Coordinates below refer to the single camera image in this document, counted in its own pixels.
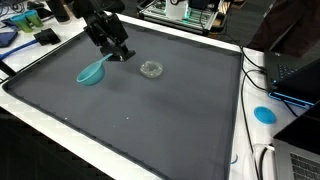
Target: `gray mat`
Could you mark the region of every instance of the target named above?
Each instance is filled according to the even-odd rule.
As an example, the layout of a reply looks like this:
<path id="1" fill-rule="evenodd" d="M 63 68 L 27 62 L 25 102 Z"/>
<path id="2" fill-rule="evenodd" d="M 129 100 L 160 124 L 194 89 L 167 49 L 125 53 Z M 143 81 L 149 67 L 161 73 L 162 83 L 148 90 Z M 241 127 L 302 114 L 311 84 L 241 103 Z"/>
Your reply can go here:
<path id="1" fill-rule="evenodd" d="M 160 177 L 222 180 L 229 174 L 240 56 L 126 25 L 127 62 L 106 62 L 93 87 L 78 73 L 101 58 L 84 34 L 6 84 L 12 95 L 59 118 Z M 164 73 L 147 79 L 147 60 Z"/>

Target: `table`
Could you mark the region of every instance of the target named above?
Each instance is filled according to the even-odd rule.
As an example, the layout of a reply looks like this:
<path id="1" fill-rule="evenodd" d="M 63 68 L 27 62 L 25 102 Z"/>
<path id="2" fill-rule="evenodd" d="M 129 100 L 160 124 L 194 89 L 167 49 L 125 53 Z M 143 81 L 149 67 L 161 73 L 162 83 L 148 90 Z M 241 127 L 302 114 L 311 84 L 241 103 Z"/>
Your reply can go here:
<path id="1" fill-rule="evenodd" d="M 184 37 L 205 44 L 239 52 L 239 47 L 236 45 L 193 35 L 187 32 L 167 28 L 161 25 L 156 25 L 123 15 L 119 15 L 119 18 L 123 22 L 139 24 L 142 27 L 152 28 L 178 37 Z M 72 22 L 67 25 L 59 25 L 55 20 L 50 20 L 45 23 L 45 27 L 43 27 L 43 29 L 52 28 L 61 38 L 61 43 L 63 43 L 79 34 L 84 26 L 85 22 L 83 20 L 72 18 Z M 32 34 L 21 33 L 19 38 L 10 48 L 19 46 L 32 39 Z M 4 62 L 17 71 L 37 60 L 46 53 L 52 51 L 54 48 L 61 45 L 61 43 L 53 46 L 34 45 L 39 47 L 29 47 L 21 50 L 19 53 L 13 54 L 5 59 Z M 8 50 L 9 48 L 1 49 L 0 53 L 4 53 Z M 245 49 L 245 53 L 252 61 L 258 65 L 263 65 L 263 53 L 249 49 Z M 245 63 L 245 69 L 254 69 L 254 67 L 249 63 Z M 264 77 L 262 75 L 251 74 L 251 77 L 259 86 L 265 87 Z M 6 75 L 1 72 L 0 78 L 4 79 L 6 78 Z M 294 116 L 290 114 L 282 102 L 268 98 L 266 93 L 255 89 L 255 87 L 247 81 L 245 82 L 244 86 L 244 103 L 253 144 L 271 143 L 272 136 L 294 120 Z M 105 148 L 101 144 L 92 141 L 85 135 L 78 133 L 59 121 L 54 120 L 53 118 L 40 113 L 38 110 L 9 96 L 3 91 L 2 88 L 0 90 L 0 106 L 114 179 L 159 179 L 159 177 L 155 176 L 154 174 Z M 264 125 L 257 121 L 253 115 L 253 109 L 257 106 L 266 106 L 270 108 L 277 116 L 277 122 L 274 125 Z M 297 112 L 297 114 L 302 114 L 304 111 L 303 109 L 295 107 L 293 109 Z M 233 155 L 238 155 L 239 159 L 235 164 L 231 165 L 230 179 L 256 179 L 254 178 L 253 167 L 251 167 L 249 163 L 249 151 L 250 149 L 241 110 L 241 103 L 239 103 L 233 141 Z M 272 158 L 272 154 L 268 153 L 264 162 L 265 179 L 275 179 L 274 160 Z"/>

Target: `laptop keyboard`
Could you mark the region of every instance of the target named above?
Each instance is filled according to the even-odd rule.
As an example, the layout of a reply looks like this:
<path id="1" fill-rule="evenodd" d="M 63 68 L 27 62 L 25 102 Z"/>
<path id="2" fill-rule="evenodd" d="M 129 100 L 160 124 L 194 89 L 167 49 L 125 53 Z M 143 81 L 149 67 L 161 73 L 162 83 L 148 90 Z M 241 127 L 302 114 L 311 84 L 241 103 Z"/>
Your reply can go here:
<path id="1" fill-rule="evenodd" d="M 280 64 L 278 64 L 278 70 L 279 70 L 280 79 L 283 79 L 283 78 L 285 78 L 285 77 L 287 77 L 297 71 L 297 69 L 293 69 L 293 68 L 283 66 Z"/>
<path id="2" fill-rule="evenodd" d="M 320 164 L 291 154 L 295 180 L 320 180 Z"/>

